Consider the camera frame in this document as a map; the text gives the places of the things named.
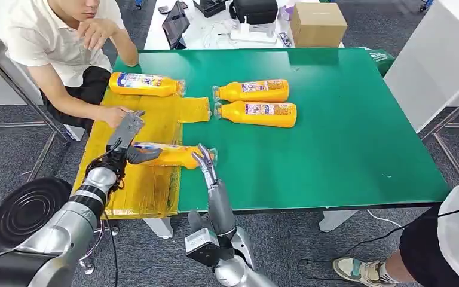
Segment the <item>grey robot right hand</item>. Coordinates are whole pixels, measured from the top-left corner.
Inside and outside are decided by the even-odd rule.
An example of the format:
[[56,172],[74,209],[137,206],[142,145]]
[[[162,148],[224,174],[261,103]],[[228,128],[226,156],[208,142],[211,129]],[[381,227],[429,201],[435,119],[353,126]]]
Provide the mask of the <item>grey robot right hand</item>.
[[206,182],[208,211],[201,216],[192,210],[188,214],[188,221],[194,231],[210,228],[217,236],[226,236],[236,229],[227,189],[215,171],[209,150],[202,144],[198,144],[198,149],[200,151],[193,152],[192,157],[197,161]]

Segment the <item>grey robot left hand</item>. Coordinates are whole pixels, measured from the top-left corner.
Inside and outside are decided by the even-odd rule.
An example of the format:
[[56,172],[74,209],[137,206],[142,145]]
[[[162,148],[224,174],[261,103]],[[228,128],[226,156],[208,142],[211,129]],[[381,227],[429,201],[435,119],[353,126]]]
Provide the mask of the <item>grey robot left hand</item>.
[[133,145],[134,138],[145,125],[142,119],[144,114],[145,111],[126,113],[107,142],[107,155],[130,164],[140,164],[159,157],[162,152],[161,148],[142,149]]

